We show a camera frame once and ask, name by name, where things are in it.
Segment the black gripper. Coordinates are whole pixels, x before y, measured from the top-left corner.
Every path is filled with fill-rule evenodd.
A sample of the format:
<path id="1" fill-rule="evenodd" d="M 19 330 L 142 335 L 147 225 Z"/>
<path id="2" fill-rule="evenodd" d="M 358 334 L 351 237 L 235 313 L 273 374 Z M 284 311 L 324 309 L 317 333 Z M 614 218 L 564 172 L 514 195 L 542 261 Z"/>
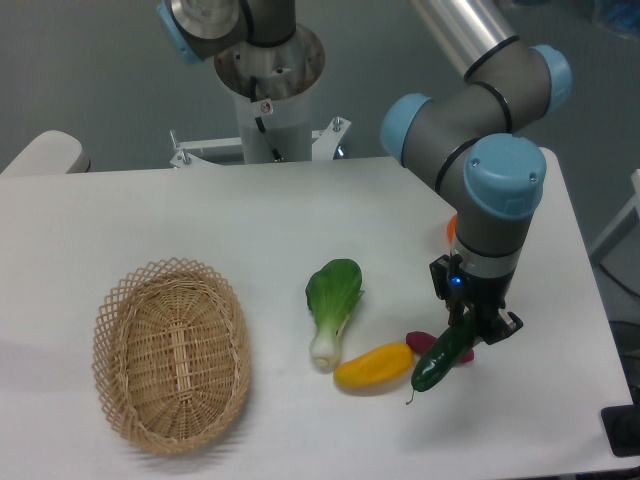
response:
<path id="1" fill-rule="evenodd" d="M 487 345 L 506 340 L 523 327 L 515 313 L 504 309 L 514 270 L 501 276 L 480 276 L 471 272 L 459 253 L 442 255 L 429 265 L 429 270 L 436 296 L 446 302 L 449 327 L 473 323 L 475 308 L 488 309 L 480 329 L 480 337 Z"/>

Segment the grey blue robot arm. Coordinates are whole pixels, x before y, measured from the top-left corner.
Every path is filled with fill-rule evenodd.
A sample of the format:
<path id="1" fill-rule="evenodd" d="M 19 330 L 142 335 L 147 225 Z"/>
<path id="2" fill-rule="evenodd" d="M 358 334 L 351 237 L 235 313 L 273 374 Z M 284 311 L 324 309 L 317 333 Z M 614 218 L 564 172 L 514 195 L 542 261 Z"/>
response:
<path id="1" fill-rule="evenodd" d="M 572 73 L 557 50 L 524 45 L 490 1 L 418 1 L 427 28 L 462 75 L 457 95 L 409 94 L 382 122 L 386 151 L 456 211 L 450 253 L 433 262 L 450 319 L 468 314 L 477 341 L 520 329 L 505 296 L 543 195 L 546 159 L 518 131 L 560 106 Z M 158 15 L 188 63 L 213 59 L 236 96 L 248 163 L 308 161 L 318 151 L 302 97 L 324 51 L 291 1 L 163 1 Z"/>

